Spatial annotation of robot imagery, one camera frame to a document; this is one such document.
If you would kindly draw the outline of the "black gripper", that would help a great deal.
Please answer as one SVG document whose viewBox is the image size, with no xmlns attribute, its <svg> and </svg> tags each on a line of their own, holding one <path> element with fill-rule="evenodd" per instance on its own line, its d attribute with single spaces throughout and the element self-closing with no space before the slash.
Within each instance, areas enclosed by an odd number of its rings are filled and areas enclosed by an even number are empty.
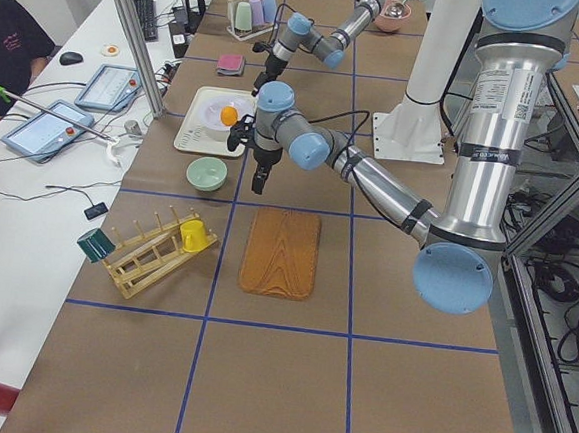
<svg viewBox="0 0 579 433">
<path fill-rule="evenodd" d="M 251 94 L 256 96 L 259 94 L 260 89 L 268 82 L 270 79 L 276 79 L 279 77 L 286 69 L 287 61 L 275 56 L 273 54 L 267 57 L 264 63 L 265 72 L 259 73 L 254 81 L 254 85 L 251 90 Z"/>
<path fill-rule="evenodd" d="M 267 150 L 259 147 L 254 149 L 253 157 L 257 162 L 251 183 L 251 191 L 254 194 L 261 194 L 263 192 L 272 166 L 278 164 L 280 161 L 280 153 L 281 151 L 279 149 Z"/>
</svg>

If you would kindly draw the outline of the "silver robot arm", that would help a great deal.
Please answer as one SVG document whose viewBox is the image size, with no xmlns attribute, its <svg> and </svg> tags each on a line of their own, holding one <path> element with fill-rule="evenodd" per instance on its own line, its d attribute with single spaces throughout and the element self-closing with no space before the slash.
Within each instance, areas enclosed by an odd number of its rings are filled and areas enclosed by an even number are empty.
<svg viewBox="0 0 579 433">
<path fill-rule="evenodd" d="M 254 81 L 251 94 L 256 96 L 268 82 L 275 81 L 286 69 L 295 52 L 302 47 L 328 68 L 335 69 L 350 44 L 380 15 L 385 0 L 355 0 L 353 13 L 328 36 L 315 28 L 314 22 L 294 12 L 273 42 L 258 43 L 254 51 L 267 51 L 264 70 Z"/>
<path fill-rule="evenodd" d="M 451 314 L 479 309 L 493 288 L 505 247 L 500 229 L 510 187 L 543 78 L 563 64 L 577 0 L 435 0 L 403 100 L 374 123 L 375 155 L 349 137 L 313 125 L 296 108 L 280 80 L 298 49 L 328 67 L 340 64 L 386 0 L 356 0 L 353 14 L 329 36 L 293 14 L 255 81 L 252 135 L 257 171 L 252 190 L 263 190 L 270 168 L 288 155 L 304 170 L 328 165 L 358 188 L 396 228 L 416 239 L 416 291 L 430 306 Z M 467 33 L 481 20 L 475 54 L 480 64 L 446 206 L 436 211 L 382 166 L 385 159 L 441 160 L 439 108 Z"/>
</svg>

